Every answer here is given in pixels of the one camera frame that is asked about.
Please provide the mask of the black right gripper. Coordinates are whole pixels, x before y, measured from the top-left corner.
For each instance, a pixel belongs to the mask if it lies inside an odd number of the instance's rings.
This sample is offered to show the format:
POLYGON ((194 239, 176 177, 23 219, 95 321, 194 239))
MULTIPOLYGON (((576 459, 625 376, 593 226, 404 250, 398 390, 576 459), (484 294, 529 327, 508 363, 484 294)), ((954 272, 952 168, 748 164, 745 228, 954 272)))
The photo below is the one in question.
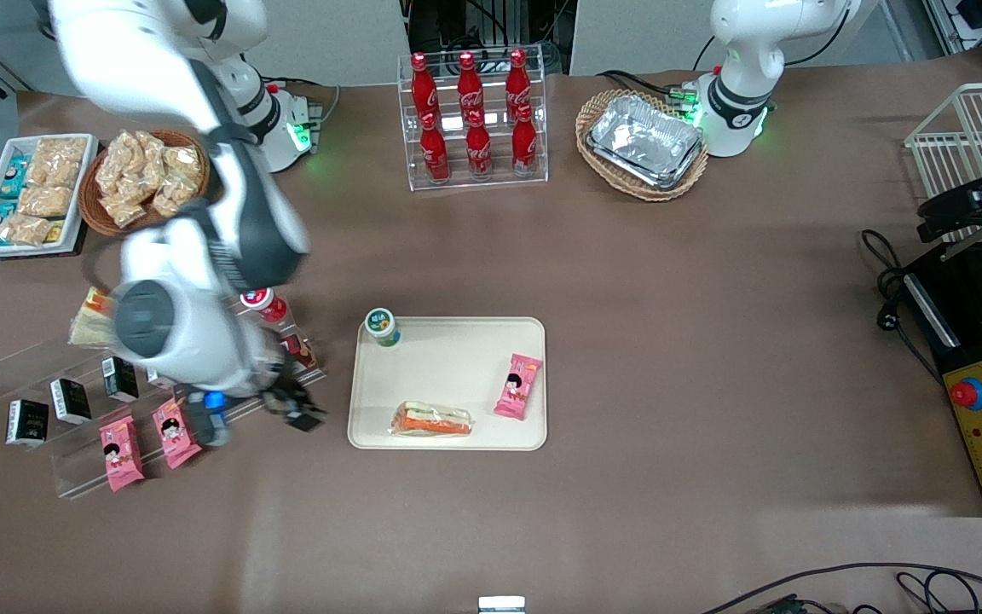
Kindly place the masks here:
POLYGON ((254 350, 254 377, 266 412, 280 416, 301 432, 312 432, 326 419, 324 409, 311 404, 308 390, 297 381, 295 357, 283 345, 254 350))

